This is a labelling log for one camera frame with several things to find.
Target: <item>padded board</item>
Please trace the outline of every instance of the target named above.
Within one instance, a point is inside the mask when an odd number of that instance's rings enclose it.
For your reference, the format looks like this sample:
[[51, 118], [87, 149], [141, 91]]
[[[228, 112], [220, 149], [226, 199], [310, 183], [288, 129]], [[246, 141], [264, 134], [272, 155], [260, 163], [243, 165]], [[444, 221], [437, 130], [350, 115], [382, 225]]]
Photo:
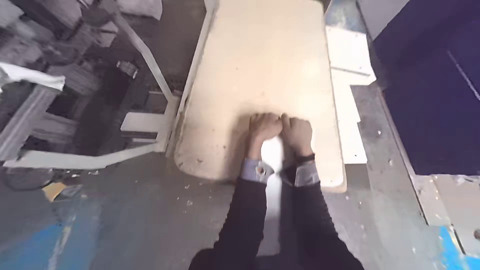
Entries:
[[342, 187], [340, 149], [322, 4], [220, 0], [187, 101], [175, 163], [185, 173], [238, 176], [249, 115], [308, 119], [323, 187]]

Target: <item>gray shirt cuff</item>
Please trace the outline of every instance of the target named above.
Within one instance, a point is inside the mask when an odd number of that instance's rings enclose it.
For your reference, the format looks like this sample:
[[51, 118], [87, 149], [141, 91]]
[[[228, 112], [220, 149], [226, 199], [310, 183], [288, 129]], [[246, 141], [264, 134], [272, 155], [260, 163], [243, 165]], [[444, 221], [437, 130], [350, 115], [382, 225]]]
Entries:
[[270, 175], [274, 173], [272, 167], [268, 166], [261, 160], [243, 161], [243, 168], [241, 170], [240, 178], [243, 180], [259, 182], [266, 184]]
[[295, 186], [308, 186], [320, 182], [315, 162], [302, 164], [297, 167]]

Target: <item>person's arms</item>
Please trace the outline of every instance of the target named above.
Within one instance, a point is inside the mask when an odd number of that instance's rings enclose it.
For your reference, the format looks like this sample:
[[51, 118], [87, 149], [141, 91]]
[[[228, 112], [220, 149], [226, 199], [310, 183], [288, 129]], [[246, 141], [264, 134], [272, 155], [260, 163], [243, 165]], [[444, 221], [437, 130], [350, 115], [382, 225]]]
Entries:
[[266, 213], [266, 182], [272, 168], [262, 162], [262, 143], [282, 131], [282, 122], [272, 113], [250, 118], [247, 149], [240, 178], [233, 193], [227, 219], [214, 244], [213, 269], [253, 269], [263, 239]]
[[310, 269], [363, 269], [338, 238], [320, 189], [320, 179], [311, 148], [312, 127], [308, 121], [282, 115], [282, 136], [299, 161], [293, 186], [294, 222], [299, 237], [300, 262]]

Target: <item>hand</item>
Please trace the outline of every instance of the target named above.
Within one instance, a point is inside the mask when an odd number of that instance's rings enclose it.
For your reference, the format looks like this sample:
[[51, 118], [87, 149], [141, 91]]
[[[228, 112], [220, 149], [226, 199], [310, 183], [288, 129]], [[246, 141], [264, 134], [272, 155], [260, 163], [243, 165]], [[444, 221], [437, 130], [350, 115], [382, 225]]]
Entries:
[[282, 121], [273, 113], [254, 114], [250, 117], [250, 126], [247, 136], [246, 158], [261, 160], [262, 144], [282, 132]]
[[307, 120], [290, 118], [282, 114], [282, 137], [298, 156], [306, 157], [313, 154], [312, 126]]

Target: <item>white cloth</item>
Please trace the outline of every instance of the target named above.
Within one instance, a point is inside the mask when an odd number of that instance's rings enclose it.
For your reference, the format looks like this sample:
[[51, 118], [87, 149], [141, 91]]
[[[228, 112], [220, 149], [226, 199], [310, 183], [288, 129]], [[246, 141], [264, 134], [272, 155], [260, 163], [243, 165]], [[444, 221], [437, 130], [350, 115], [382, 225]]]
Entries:
[[21, 80], [48, 86], [62, 91], [65, 85], [65, 76], [52, 76], [29, 68], [0, 62], [0, 93], [1, 87]]

